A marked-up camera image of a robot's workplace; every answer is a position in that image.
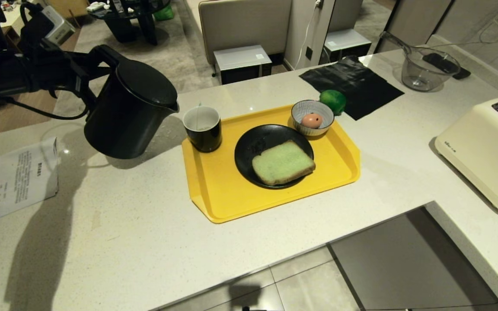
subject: cream toaster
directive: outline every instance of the cream toaster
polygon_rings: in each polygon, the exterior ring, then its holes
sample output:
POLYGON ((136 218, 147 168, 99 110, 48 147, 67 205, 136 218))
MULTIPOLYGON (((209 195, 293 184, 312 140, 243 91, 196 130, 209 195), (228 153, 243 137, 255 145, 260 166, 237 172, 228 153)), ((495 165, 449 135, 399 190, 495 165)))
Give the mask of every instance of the cream toaster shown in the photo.
POLYGON ((474 106, 434 144, 498 209, 498 98, 474 106))

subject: patterned bowl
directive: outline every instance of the patterned bowl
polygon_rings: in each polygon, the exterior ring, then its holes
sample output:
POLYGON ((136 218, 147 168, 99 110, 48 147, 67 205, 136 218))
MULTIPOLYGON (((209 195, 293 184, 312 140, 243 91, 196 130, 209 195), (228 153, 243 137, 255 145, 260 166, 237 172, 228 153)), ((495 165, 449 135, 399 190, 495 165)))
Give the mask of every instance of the patterned bowl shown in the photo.
POLYGON ((335 120, 332 109, 316 100, 304 100, 294 104, 291 108, 291 118, 295 129, 305 136, 324 134, 335 120), (322 116, 322 124, 318 128, 309 128, 301 124, 303 117, 312 113, 322 116))

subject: brown egg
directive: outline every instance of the brown egg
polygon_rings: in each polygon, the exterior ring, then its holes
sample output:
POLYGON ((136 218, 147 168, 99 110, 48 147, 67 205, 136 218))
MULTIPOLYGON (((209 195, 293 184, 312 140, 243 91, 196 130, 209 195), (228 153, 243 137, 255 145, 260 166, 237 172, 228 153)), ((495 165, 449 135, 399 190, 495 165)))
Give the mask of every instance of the brown egg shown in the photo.
POLYGON ((319 128, 322 124, 322 116, 319 114, 306 114, 301 120, 301 125, 308 128, 319 128))

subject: measuring cup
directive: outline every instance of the measuring cup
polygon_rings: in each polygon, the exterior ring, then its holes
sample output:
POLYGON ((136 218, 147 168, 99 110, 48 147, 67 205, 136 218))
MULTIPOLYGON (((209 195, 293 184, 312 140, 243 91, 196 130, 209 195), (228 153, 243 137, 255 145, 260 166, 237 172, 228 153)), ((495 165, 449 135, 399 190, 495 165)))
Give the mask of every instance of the measuring cup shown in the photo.
POLYGON ((445 52, 411 47, 389 32, 382 32, 380 38, 397 44, 405 52, 401 80, 410 89, 431 91, 460 71, 458 61, 445 52))

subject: lime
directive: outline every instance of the lime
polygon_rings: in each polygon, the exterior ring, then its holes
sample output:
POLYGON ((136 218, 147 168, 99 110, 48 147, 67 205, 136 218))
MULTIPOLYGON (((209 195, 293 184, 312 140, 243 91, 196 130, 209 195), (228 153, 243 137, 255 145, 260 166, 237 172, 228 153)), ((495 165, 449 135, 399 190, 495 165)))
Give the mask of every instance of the lime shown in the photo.
POLYGON ((320 93, 320 102, 332 109, 335 116, 342 114, 347 104, 347 98, 342 93, 336 90, 325 90, 320 93))

